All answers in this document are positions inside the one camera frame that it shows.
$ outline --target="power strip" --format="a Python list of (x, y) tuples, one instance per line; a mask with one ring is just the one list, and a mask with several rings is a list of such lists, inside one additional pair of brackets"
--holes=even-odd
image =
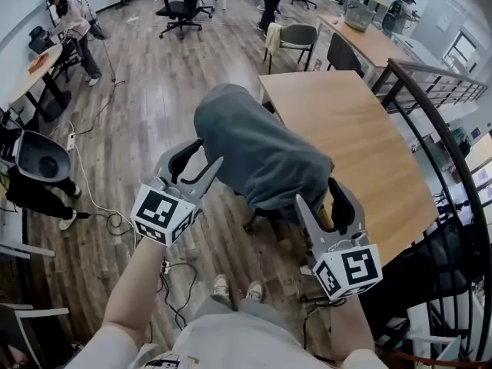
[(75, 133), (72, 132), (71, 134), (68, 135), (67, 151), (73, 151), (74, 148), (75, 148)]

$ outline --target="window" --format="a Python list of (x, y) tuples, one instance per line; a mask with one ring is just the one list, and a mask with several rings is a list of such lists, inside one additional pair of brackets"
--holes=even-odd
[[(460, 70), (456, 67), (456, 65), (467, 66), (468, 60), (470, 60), (472, 54), (477, 49), (477, 46), (470, 40), (468, 36), (466, 36), (463, 32), (456, 37), (451, 48), (447, 51), (447, 54), (444, 56), (444, 61), (452, 67), (452, 69), (460, 74)], [(477, 63), (474, 63), (469, 69), (469, 72), (472, 72)]]

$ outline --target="white sneaker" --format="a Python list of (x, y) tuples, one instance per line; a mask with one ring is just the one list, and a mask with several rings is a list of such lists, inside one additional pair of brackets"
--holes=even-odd
[(89, 81), (89, 86), (94, 86), (96, 83), (99, 82), (99, 79), (101, 79), (101, 77), (99, 77), (99, 78), (91, 78), (91, 80)]
[(259, 280), (252, 281), (248, 287), (246, 298), (262, 302), (264, 298), (263, 283), (261, 283)]
[(82, 195), (82, 189), (75, 185), (75, 193), (72, 195), (73, 198), (80, 198), (80, 196)]
[(61, 219), (60, 220), (60, 225), (59, 225), (60, 229), (62, 231), (68, 230), (70, 228), (70, 226), (72, 225), (72, 223), (75, 221), (76, 218), (77, 218), (77, 212), (74, 211), (74, 214), (73, 214), (73, 216), (71, 217), (70, 220)]
[(229, 297), (229, 281), (225, 274), (219, 274), (215, 278), (213, 295), (220, 295), (221, 297), (231, 300)]

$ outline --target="laminate flooring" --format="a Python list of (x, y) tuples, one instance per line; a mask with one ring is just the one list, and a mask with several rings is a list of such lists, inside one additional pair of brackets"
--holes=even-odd
[[(125, 82), (115, 89), (112, 102), (98, 116), (94, 130), (76, 138), (97, 204), (130, 214), (140, 185), (151, 177), (161, 153), (195, 138), (194, 109), (215, 85), (235, 83), (246, 87), (254, 97), (259, 95), (258, 76), (268, 73), (268, 63), (263, 62), (264, 37), (256, 29), (261, 15), (256, 8), (258, 3), (259, 0), (228, 0), (228, 10), (224, 12), (219, 0), (213, 19), (200, 14), (196, 20), (203, 22), (203, 30), (186, 29), (183, 41), (178, 40), (177, 31), (158, 38), (166, 18), (155, 12), (163, 2), (131, 0), (128, 7), (109, 8), (99, 14), (111, 32), (106, 46), (116, 82)], [(316, 25), (317, 14), (340, 13), (339, 6), (330, 0), (317, 3), (317, 10), (307, 10), (298, 2), (292, 5), (282, 0), (283, 16), (277, 15), (277, 22)], [(127, 23), (131, 18), (138, 19)], [(328, 42), (329, 34), (323, 32), (311, 68), (316, 58), (326, 67)], [(68, 84), (60, 78), (59, 85), (72, 92), (71, 103), (54, 125), (42, 127), (42, 132), (49, 134), (61, 124), (52, 137), (63, 145), (71, 130), (64, 122), (71, 121), (77, 132), (89, 129), (111, 94), (111, 67), (103, 45), (94, 40), (89, 46), (103, 78), (89, 88), (80, 67), (70, 71)], [(302, 71), (306, 56), (299, 65), (297, 59), (298, 52), (281, 50), (273, 58), (272, 73)], [(80, 199), (72, 201), (73, 206), (79, 211), (107, 214), (92, 205), (75, 152), (71, 161), (72, 179), (84, 192)], [(204, 165), (200, 151), (185, 176), (195, 176)], [(70, 202), (58, 189), (57, 192)], [(300, 294), (320, 292), (320, 286), (298, 271), (304, 257), (299, 230), (284, 222), (259, 219), (252, 233), (247, 234), (241, 225), (251, 210), (243, 198), (234, 196), (231, 189), (217, 181), (203, 199), (203, 211), (179, 242), (168, 249), (171, 263), (188, 261), (198, 270), (191, 300), (182, 314), (191, 319), (219, 273), (229, 277), (236, 302), (250, 281), (260, 279), (267, 287), (267, 302), (284, 315), (302, 343), (302, 324), (309, 307), (300, 305), (298, 298)], [(116, 231), (126, 229), (128, 225), (123, 224)], [(86, 343), (100, 327), (111, 289), (131, 257), (133, 234), (109, 234), (102, 216), (76, 221), (69, 230), (60, 231), (57, 219), (29, 212), (28, 243), (56, 251), (54, 258), (35, 256), (31, 262), (35, 306), (70, 308), (70, 315), (61, 317), (67, 338)], [(189, 267), (171, 270), (171, 303), (183, 305), (192, 278)], [(152, 338), (161, 351), (170, 349), (179, 334), (164, 299), (164, 292), (156, 295), (151, 321)], [(307, 329), (309, 350), (328, 356), (329, 310), (313, 314)]]

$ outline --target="gray cloth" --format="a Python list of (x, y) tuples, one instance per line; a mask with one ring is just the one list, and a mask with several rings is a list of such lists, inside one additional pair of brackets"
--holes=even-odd
[[(247, 313), (251, 316), (260, 318), (261, 320), (268, 321), (273, 325), (277, 325), (280, 328), (285, 329), (287, 332), (291, 332), (291, 329), (285, 323), (282, 316), (270, 305), (262, 304), (254, 299), (245, 298), (239, 302), (238, 311), (241, 313)], [(207, 297), (198, 311), (193, 317), (193, 320), (205, 316), (207, 314), (230, 314), (234, 313), (232, 310), (232, 303), (226, 298), (220, 295), (211, 295)]]
[(245, 88), (212, 89), (197, 107), (194, 128), (204, 139), (208, 162), (224, 157), (218, 179), (245, 196), (250, 207), (279, 210), (295, 224), (297, 193), (313, 211), (321, 207), (331, 159), (289, 131)]
[(87, 35), (77, 41), (77, 54), (81, 57), (81, 64), (85, 72), (92, 78), (100, 78), (101, 70), (92, 57), (91, 51), (89, 51)]

